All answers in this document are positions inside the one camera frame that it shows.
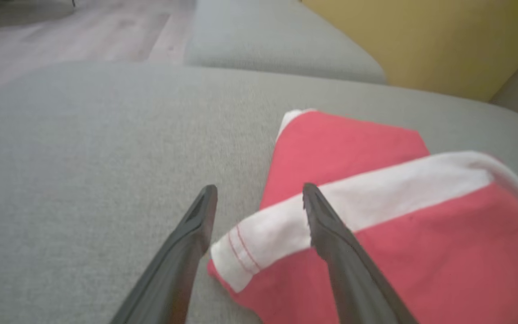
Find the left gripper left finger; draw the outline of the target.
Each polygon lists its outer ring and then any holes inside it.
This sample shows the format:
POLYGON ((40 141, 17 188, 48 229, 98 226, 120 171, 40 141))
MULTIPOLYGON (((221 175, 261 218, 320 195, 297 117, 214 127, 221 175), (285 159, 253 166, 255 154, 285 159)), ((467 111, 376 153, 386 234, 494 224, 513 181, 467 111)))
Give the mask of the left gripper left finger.
POLYGON ((199 262, 208 251, 218 189, 199 192, 113 316, 113 324, 183 324, 199 262))

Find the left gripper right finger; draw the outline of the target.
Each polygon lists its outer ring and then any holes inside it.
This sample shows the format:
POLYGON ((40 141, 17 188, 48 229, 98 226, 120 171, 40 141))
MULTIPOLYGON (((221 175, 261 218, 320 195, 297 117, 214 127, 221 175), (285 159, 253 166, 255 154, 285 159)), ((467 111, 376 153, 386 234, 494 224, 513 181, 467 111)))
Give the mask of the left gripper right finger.
POLYGON ((415 324, 405 303, 323 193, 304 184, 311 246, 326 262, 342 324, 415 324))

